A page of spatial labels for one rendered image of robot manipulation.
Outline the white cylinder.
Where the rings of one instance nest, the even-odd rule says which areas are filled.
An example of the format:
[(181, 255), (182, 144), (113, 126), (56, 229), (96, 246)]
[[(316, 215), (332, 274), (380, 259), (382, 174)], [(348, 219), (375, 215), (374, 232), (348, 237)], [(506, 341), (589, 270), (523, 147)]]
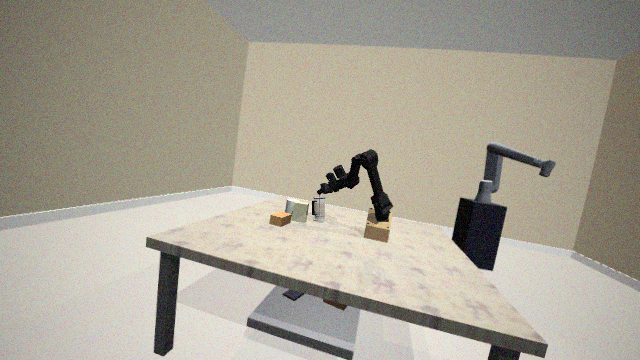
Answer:
[(299, 200), (287, 199), (285, 213), (293, 214), (293, 206), (295, 201), (299, 201)]

